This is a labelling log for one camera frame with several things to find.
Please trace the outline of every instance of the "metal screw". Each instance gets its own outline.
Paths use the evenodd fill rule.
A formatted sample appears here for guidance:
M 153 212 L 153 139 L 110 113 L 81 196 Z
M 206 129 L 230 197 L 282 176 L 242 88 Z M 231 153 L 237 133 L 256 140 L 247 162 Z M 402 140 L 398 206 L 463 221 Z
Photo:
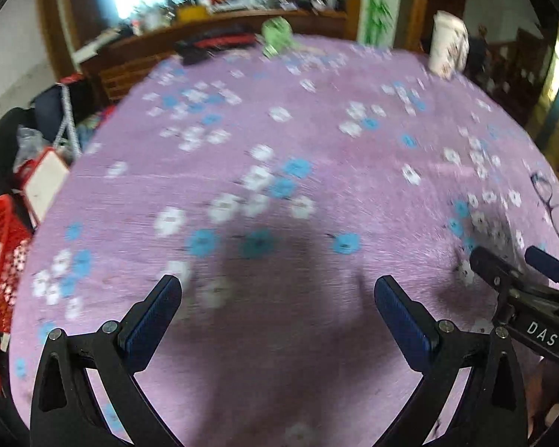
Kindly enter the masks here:
M 107 321 L 104 322 L 104 325 L 101 327 L 101 330 L 104 331 L 106 334 L 113 333 L 116 328 L 118 327 L 118 323 L 116 321 Z
M 502 340 L 509 336 L 509 332 L 503 326 L 497 326 L 495 328 L 495 334 Z
M 445 319 L 444 321 L 439 321 L 439 329 L 444 333 L 452 333 L 455 326 L 451 321 Z
M 60 328 L 55 328 L 48 334 L 48 338 L 52 341 L 57 340 L 62 336 L 62 330 Z

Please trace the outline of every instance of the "white cup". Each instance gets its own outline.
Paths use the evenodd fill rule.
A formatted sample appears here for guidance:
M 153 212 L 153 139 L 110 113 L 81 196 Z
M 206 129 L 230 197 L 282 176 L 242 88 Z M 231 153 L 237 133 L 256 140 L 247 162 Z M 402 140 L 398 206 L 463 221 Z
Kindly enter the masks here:
M 450 13 L 437 12 L 429 70 L 443 79 L 451 79 L 456 68 L 464 70 L 468 49 L 468 31 L 464 22 Z

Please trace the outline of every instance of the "red plastic basket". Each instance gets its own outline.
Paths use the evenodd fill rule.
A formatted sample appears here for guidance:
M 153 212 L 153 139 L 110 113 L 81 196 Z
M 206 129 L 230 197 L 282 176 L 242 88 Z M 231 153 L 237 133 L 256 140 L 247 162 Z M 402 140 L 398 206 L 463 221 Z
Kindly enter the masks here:
M 0 333 L 10 333 L 16 290 L 25 267 L 31 234 L 14 212 L 8 195 L 0 197 Z

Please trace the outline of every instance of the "green bamboo picture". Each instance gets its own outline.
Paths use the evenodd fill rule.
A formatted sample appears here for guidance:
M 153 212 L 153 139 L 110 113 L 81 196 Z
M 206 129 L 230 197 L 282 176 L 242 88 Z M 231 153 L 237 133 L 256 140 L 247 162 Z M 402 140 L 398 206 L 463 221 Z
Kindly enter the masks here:
M 386 0 L 367 0 L 367 16 L 362 43 L 382 44 L 385 34 L 394 26 L 394 18 Z

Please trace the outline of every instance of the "purple tablecloth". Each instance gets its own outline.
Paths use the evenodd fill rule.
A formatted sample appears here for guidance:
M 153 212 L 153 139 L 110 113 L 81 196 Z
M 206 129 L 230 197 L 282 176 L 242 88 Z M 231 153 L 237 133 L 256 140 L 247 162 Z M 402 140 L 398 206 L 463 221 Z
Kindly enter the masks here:
M 19 287 L 10 372 L 25 421 L 47 333 L 120 319 L 171 272 L 182 306 L 136 377 L 181 442 L 370 446 L 420 377 L 374 307 L 376 279 L 489 330 L 496 297 L 471 249 L 525 269 L 529 245 L 559 257 L 530 179 L 548 176 L 559 203 L 555 174 L 482 91 L 409 53 L 299 41 L 322 52 L 169 59 L 97 133 Z

